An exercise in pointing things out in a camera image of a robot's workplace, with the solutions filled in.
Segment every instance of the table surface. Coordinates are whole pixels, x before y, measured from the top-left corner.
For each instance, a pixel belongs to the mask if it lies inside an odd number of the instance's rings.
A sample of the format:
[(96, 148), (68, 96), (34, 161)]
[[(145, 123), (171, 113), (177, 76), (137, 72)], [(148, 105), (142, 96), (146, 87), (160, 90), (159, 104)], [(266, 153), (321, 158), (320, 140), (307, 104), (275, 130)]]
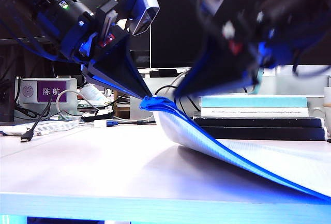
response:
[[(326, 142), (264, 144), (331, 151)], [(331, 219), (331, 203), (179, 146), (158, 125), (84, 126), (29, 143), (0, 137), (0, 154), (0, 214), (157, 223)]]

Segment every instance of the computer monitor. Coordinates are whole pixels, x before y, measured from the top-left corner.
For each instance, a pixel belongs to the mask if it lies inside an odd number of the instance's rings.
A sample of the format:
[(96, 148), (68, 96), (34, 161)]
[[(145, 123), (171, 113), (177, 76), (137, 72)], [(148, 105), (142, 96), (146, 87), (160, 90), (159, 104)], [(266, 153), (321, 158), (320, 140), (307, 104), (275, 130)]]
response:
[(190, 0), (158, 0), (151, 26), (151, 67), (191, 67), (202, 46), (202, 28)]

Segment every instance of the light blue book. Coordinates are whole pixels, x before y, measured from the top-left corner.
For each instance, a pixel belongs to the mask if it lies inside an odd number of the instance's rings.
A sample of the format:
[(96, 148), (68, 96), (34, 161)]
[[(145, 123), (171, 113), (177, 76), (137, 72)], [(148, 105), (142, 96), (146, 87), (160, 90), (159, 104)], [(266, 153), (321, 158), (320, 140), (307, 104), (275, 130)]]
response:
[(306, 108), (307, 98), (302, 96), (217, 96), (201, 97), (202, 108)]

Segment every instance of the book spine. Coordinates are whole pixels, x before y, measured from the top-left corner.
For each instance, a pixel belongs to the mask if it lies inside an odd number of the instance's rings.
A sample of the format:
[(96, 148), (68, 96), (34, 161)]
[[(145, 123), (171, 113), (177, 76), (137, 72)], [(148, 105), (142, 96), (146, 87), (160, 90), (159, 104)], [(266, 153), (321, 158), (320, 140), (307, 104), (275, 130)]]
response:
[(324, 127), (321, 118), (218, 118), (193, 117), (200, 126), (218, 127)]
[(326, 128), (211, 127), (202, 128), (215, 139), (325, 141)]
[(210, 117), (308, 117), (308, 108), (201, 108), (201, 116)]
[(204, 108), (305, 108), (306, 97), (202, 97)]

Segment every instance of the white book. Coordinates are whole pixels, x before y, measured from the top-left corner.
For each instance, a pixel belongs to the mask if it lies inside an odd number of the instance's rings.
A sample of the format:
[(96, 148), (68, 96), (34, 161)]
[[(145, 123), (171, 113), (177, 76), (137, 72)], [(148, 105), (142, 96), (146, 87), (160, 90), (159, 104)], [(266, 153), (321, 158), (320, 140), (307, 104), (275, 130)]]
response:
[(201, 116), (250, 118), (305, 118), (308, 108), (201, 108)]

